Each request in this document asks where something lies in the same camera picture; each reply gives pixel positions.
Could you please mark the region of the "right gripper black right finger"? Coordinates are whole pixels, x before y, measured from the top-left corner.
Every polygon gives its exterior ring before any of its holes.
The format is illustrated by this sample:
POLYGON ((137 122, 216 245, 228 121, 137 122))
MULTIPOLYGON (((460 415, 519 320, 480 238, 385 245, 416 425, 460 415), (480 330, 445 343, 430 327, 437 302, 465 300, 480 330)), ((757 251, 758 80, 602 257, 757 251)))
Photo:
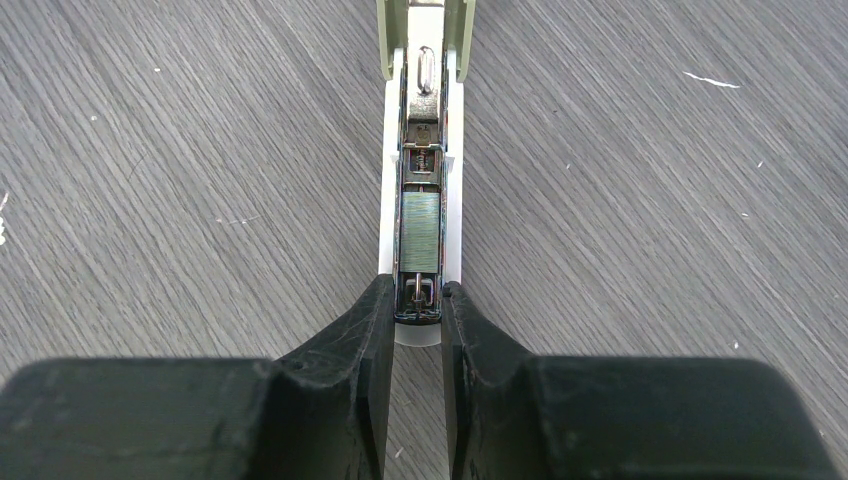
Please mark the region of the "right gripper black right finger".
POLYGON ((442 298, 454 479, 835 479, 793 386, 751 359, 530 352, 442 298))

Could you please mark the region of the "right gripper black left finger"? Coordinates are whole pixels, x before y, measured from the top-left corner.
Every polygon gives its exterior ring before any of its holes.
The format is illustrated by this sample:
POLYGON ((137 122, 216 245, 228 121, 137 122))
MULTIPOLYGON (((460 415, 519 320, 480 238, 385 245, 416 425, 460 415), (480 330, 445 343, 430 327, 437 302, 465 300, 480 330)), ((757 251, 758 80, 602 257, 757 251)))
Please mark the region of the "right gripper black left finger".
POLYGON ((1 393, 5 479, 379 479, 394 282, 277 360, 58 358, 1 393))

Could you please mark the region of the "silver staple strip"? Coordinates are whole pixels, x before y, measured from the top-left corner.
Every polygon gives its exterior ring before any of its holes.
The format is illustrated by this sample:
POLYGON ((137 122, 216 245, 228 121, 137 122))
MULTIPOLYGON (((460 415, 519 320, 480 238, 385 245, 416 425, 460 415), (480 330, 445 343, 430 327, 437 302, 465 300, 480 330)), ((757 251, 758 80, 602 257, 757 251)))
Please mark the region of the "silver staple strip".
POLYGON ((438 272, 440 205, 436 192, 403 193, 399 259, 402 272, 438 272))

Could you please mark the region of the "olive green white stapler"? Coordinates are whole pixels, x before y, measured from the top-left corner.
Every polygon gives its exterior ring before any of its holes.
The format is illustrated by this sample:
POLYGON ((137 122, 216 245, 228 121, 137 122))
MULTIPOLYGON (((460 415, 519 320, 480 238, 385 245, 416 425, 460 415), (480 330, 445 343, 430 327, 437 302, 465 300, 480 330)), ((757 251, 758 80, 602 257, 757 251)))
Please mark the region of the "olive green white stapler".
POLYGON ((385 84, 379 239, 381 274, 394 278, 397 343, 440 343, 442 288, 462 276, 464 85, 476 3, 379 1, 385 84), (399 269, 404 192, 440 196, 439 268, 399 269))

